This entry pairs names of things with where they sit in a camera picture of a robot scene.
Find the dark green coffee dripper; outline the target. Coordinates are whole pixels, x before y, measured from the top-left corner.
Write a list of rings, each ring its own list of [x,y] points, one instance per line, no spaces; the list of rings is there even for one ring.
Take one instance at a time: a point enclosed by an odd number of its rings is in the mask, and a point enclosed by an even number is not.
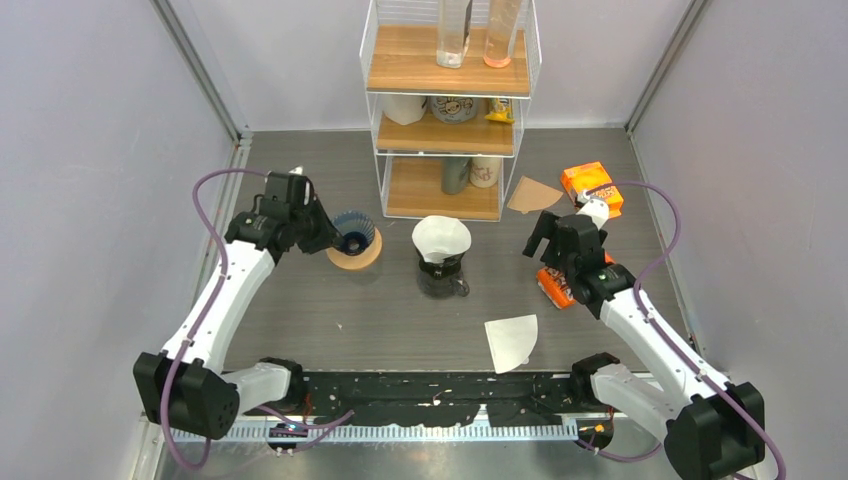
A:
[[[427,262],[423,257],[419,257],[418,268],[421,272],[433,279],[443,279],[455,276],[462,271],[463,255],[453,255],[445,258],[440,263]]]

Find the white paper coffee filter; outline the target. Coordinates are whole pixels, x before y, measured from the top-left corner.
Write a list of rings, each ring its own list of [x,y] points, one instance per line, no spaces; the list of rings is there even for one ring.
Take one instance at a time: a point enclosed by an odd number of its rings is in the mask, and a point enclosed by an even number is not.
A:
[[[413,228],[411,239],[426,263],[442,264],[452,256],[464,254],[472,245],[469,229],[460,220],[430,215]]]

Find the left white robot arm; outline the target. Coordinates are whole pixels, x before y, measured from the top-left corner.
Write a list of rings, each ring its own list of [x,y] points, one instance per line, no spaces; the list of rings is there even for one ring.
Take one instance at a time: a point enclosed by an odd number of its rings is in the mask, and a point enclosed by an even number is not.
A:
[[[292,247],[314,254],[338,245],[339,231],[301,168],[264,176],[255,207],[212,235],[214,273],[178,331],[157,353],[143,352],[133,377],[147,418],[160,426],[219,440],[237,417],[271,403],[284,414],[307,398],[301,365],[263,358],[224,370],[233,336],[259,287]]]

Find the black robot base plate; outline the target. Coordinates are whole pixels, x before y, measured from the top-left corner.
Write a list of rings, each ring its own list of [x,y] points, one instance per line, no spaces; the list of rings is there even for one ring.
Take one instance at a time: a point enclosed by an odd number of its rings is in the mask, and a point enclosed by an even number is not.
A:
[[[326,424],[347,415],[359,427],[469,427],[483,417],[491,428],[554,429],[573,418],[578,439],[607,447],[615,413],[589,402],[568,374],[488,372],[305,372],[269,407]]]

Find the brown tape roll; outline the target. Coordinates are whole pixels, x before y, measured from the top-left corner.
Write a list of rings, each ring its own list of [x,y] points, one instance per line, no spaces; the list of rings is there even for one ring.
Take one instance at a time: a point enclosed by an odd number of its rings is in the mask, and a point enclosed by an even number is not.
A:
[[[348,256],[336,249],[326,250],[330,262],[337,268],[346,271],[362,271],[374,265],[380,257],[383,249],[383,236],[379,229],[375,230],[374,241],[357,256]]]

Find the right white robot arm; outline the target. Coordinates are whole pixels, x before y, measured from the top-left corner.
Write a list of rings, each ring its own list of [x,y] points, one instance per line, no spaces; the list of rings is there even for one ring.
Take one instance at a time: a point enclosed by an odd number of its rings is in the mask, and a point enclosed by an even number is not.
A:
[[[576,301],[615,332],[654,377],[636,378],[612,355],[575,363],[571,397],[584,410],[611,406],[662,444],[682,479],[721,479],[766,457],[765,405],[749,382],[732,383],[712,368],[662,318],[624,266],[603,248],[604,215],[544,210],[523,253],[548,242],[541,261],[565,277]]]

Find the blue plastic funnel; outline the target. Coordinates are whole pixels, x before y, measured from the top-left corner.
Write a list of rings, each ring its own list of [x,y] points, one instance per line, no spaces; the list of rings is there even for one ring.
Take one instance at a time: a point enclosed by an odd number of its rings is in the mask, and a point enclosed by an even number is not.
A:
[[[340,239],[334,249],[347,256],[359,256],[375,241],[376,227],[373,220],[358,210],[349,210],[336,215],[332,225]]]

